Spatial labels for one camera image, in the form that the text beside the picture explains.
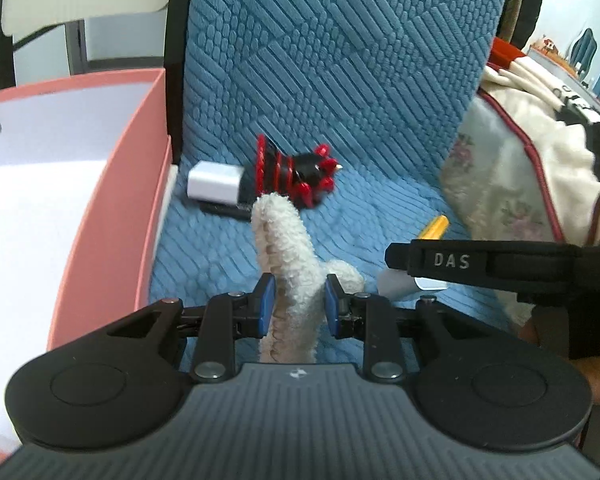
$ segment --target blue textured fabric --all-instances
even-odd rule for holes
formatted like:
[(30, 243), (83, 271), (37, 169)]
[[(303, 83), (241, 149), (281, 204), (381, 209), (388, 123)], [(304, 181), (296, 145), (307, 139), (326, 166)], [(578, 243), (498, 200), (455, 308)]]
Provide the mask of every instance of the blue textured fabric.
[[(503, 0), (191, 0), (184, 150), (150, 296), (205, 304), (259, 276), (251, 227), (186, 197), (199, 160), (251, 164), (263, 132), (287, 153), (331, 145), (336, 191), (302, 218), (318, 256), (356, 266), (374, 290), (384, 250), (438, 214), (466, 238), (437, 175), (474, 95)], [(493, 293), (440, 297), (497, 326)], [(360, 344), (322, 331), (318, 360), (360, 362)], [(255, 360), (253, 340), (238, 360)]]

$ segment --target red spikes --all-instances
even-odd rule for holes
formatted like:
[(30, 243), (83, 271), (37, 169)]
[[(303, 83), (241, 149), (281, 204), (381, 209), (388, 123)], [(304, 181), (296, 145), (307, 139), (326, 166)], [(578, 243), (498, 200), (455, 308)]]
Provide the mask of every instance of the red spikes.
[(294, 195), (294, 158), (288, 156), (286, 158), (286, 192), (289, 193), (291, 200), (295, 198)]
[(326, 176), (324, 179), (320, 181), (318, 184), (318, 190), (326, 191), (327, 193), (333, 192), (336, 187), (336, 182), (330, 176)]
[(335, 158), (325, 158), (318, 167), (323, 170), (327, 176), (333, 176), (336, 172), (336, 168), (338, 166), (338, 161)]
[(258, 136), (256, 147), (256, 194), (264, 192), (264, 152), (267, 149), (267, 137), (264, 134)]
[(296, 195), (298, 195), (304, 205), (312, 208), (314, 206), (314, 192), (311, 189), (311, 186), (306, 182), (300, 182), (296, 185)]
[(329, 156), (331, 153), (331, 148), (328, 144), (320, 144), (315, 150), (314, 153), (320, 156)]

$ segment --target red object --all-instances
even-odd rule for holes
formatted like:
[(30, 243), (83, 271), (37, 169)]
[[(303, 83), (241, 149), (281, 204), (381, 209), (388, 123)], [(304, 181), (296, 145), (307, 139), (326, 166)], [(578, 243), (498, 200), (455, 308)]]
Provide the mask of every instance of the red object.
[(287, 156), (286, 158), (286, 188), (289, 190), (289, 198), (296, 198), (294, 190), (294, 158)]
[(306, 182), (300, 182), (296, 185), (296, 193), (304, 202), (304, 205), (312, 208), (314, 206), (314, 190)]
[(314, 207), (325, 193), (335, 188), (338, 161), (331, 149), (320, 144), (312, 152), (285, 155), (265, 134), (259, 134), (255, 160), (257, 196), (280, 193), (300, 207)]
[(256, 194), (258, 196), (264, 192), (264, 152), (266, 148), (267, 137), (260, 134), (256, 146)]
[(330, 176), (326, 176), (324, 179), (322, 179), (320, 181), (320, 184), (318, 184), (318, 190), (326, 191), (327, 193), (333, 192), (335, 187), (336, 187), (336, 181)]
[(489, 63), (491, 65), (508, 70), (511, 63), (519, 57), (525, 57), (525, 55), (512, 44), (500, 38), (493, 40), (489, 55)]
[(338, 161), (335, 158), (326, 158), (320, 164), (321, 170), (324, 170), (327, 175), (332, 176), (336, 172), (336, 168), (338, 167)]
[(320, 156), (329, 156), (331, 153), (331, 148), (328, 144), (320, 144), (315, 150), (314, 153)]
[(276, 156), (276, 171), (273, 174), (273, 191), (278, 192), (280, 190), (280, 165), (282, 164), (282, 152), (278, 152)]

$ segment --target yellow pencil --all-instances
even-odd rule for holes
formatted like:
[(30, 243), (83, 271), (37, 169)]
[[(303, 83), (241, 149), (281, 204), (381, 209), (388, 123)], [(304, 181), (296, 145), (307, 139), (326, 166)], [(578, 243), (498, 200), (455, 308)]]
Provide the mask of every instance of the yellow pencil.
[(418, 235), (418, 240), (440, 240), (449, 227), (449, 218), (440, 215), (434, 218)]

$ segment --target red and black toy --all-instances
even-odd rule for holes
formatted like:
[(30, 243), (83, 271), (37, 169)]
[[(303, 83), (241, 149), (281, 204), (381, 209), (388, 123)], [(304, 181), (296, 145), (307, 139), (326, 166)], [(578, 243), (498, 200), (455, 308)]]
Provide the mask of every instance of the red and black toy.
[(297, 208), (313, 208), (333, 192), (340, 168), (326, 144), (312, 152), (285, 155), (260, 134), (253, 166), (199, 162), (189, 172), (187, 194), (205, 212), (248, 220), (257, 197), (267, 193), (288, 196)]
[(296, 205), (312, 208), (325, 193), (333, 192), (334, 176), (341, 166), (320, 144), (312, 152), (285, 155), (264, 134), (258, 136), (255, 164), (256, 195), (280, 193)]

